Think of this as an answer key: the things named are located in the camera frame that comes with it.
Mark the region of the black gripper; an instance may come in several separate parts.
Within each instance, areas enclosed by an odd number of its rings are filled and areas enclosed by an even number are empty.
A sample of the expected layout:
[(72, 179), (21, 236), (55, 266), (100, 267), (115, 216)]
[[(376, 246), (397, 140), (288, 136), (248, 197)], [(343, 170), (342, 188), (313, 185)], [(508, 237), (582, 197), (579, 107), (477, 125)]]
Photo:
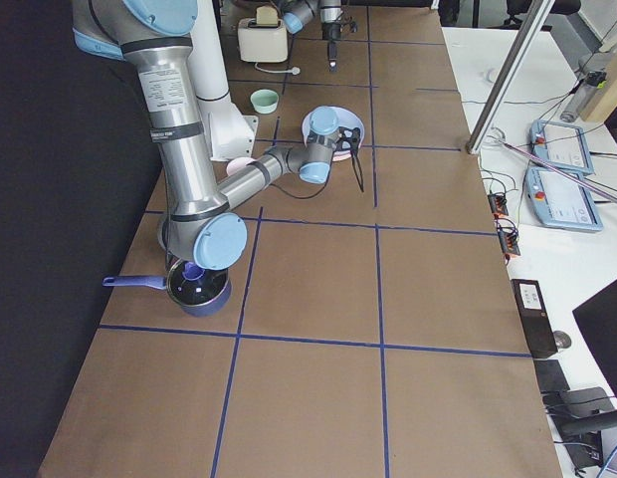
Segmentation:
[(337, 47), (336, 42), (341, 39), (342, 25), (339, 21), (322, 22), (321, 37), (328, 41), (327, 43), (327, 60), (330, 70), (337, 69)]

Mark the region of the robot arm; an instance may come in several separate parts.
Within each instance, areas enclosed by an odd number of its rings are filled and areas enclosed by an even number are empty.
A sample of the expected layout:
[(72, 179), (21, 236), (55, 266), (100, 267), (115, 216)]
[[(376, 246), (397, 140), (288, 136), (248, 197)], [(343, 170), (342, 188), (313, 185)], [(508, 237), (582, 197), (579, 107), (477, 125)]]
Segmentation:
[(218, 181), (212, 135), (235, 134), (214, 8), (209, 1), (75, 1), (73, 31), (86, 53), (135, 66), (163, 163), (170, 204), (164, 248), (203, 269), (221, 270), (242, 255), (244, 221), (233, 208), (287, 173), (326, 182), (341, 138), (331, 107), (309, 116), (305, 146), (272, 147)]
[(321, 24), (322, 38), (326, 41), (329, 70), (337, 70), (337, 42), (341, 39), (343, 8), (339, 0), (282, 0), (275, 5), (283, 23), (292, 35), (300, 32), (312, 20)]

